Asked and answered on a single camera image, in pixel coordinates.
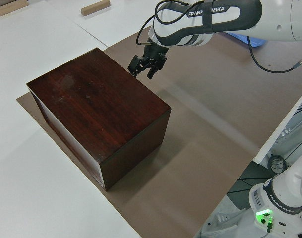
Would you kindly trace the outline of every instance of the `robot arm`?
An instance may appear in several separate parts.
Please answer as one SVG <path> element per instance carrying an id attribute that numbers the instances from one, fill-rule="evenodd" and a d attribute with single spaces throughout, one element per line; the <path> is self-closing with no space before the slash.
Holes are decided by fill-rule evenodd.
<path id="1" fill-rule="evenodd" d="M 172 46 L 206 44 L 213 33 L 234 32 L 266 40 L 302 40 L 302 0 L 206 0 L 193 5 L 165 0 L 156 9 L 142 57 L 129 71 L 137 76 L 151 68 L 152 78 Z"/>

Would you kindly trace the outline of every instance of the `dark brown wooden box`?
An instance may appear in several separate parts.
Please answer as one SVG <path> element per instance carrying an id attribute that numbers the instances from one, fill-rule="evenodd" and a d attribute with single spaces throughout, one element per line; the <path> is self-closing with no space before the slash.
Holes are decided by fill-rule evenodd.
<path id="1" fill-rule="evenodd" d="M 163 142 L 171 108 L 98 48 L 27 86 L 105 190 Z"/>

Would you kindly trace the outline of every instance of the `box side panel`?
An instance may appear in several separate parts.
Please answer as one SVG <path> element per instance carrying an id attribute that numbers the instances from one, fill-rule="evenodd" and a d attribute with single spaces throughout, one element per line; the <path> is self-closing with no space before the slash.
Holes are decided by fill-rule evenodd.
<path id="1" fill-rule="evenodd" d="M 47 124 L 74 153 L 92 177 L 104 188 L 104 182 L 98 162 L 95 161 L 94 158 L 82 147 L 82 145 L 70 134 L 62 123 L 53 115 L 53 113 L 39 100 L 39 98 L 32 91 L 31 93 Z"/>
<path id="2" fill-rule="evenodd" d="M 171 109 L 167 110 L 100 165 L 106 190 L 110 189 L 148 154 L 162 144 L 170 112 Z"/>

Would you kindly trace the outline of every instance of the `glossy wood surface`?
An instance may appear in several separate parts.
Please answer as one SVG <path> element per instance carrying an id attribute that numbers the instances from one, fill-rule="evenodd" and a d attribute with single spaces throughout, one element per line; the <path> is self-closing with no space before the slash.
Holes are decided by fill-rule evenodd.
<path id="1" fill-rule="evenodd" d="M 106 189 L 163 141 L 170 107 L 99 49 L 27 85 L 47 123 Z"/>

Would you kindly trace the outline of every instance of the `wooden box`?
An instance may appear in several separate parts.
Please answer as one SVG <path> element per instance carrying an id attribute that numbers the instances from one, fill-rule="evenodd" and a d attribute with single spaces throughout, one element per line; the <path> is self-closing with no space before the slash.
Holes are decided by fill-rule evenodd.
<path id="1" fill-rule="evenodd" d="M 98 48 L 27 86 L 46 122 L 105 190 L 163 141 L 171 108 Z"/>

